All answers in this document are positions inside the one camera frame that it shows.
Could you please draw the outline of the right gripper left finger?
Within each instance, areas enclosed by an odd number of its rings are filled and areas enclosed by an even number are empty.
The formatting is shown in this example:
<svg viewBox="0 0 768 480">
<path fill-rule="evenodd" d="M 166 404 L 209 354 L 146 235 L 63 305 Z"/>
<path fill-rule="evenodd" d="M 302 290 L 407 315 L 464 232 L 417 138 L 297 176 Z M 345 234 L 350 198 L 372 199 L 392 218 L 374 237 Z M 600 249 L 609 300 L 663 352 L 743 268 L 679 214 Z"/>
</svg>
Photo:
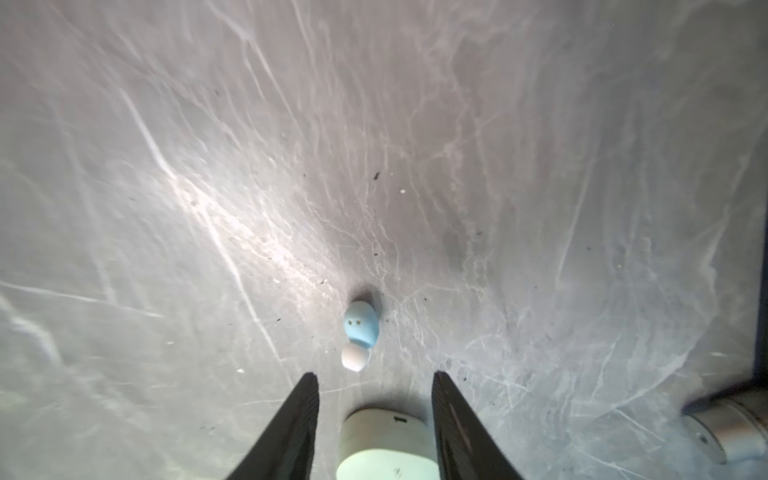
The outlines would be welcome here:
<svg viewBox="0 0 768 480">
<path fill-rule="evenodd" d="M 317 376 L 305 373 L 228 479 L 309 479 L 319 406 Z"/>
</svg>

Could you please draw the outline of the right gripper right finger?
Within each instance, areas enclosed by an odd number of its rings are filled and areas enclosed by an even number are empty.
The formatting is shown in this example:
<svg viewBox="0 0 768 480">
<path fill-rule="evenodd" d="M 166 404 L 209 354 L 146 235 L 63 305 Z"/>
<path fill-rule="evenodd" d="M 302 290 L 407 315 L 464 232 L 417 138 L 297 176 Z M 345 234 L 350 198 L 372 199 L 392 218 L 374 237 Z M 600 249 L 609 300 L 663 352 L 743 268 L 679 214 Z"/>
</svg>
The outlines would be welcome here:
<svg viewBox="0 0 768 480">
<path fill-rule="evenodd" d="M 431 401 L 441 479 L 523 479 L 448 373 L 435 372 Z"/>
</svg>

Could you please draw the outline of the white earbud case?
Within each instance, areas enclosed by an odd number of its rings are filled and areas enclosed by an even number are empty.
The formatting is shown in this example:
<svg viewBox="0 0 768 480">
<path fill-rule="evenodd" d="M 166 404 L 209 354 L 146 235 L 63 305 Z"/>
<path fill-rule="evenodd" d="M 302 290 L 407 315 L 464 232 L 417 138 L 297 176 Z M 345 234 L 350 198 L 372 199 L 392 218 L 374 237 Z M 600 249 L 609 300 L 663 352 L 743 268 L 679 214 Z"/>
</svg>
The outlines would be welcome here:
<svg viewBox="0 0 768 480">
<path fill-rule="evenodd" d="M 338 480 L 440 477 L 430 426 L 385 409 L 358 410 L 343 422 L 338 457 Z"/>
</svg>

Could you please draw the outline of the blue earbud front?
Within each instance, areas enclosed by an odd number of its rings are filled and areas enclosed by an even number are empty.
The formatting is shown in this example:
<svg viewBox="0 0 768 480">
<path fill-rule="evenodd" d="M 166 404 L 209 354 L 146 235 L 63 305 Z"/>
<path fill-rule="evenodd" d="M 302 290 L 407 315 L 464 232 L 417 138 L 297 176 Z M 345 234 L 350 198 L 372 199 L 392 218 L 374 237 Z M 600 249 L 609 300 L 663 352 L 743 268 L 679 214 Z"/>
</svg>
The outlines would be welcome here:
<svg viewBox="0 0 768 480">
<path fill-rule="evenodd" d="M 378 315 L 370 303 L 352 302 L 344 313 L 343 327 L 348 341 L 341 351 L 342 365 L 352 372 L 360 372 L 369 363 L 379 337 Z"/>
</svg>

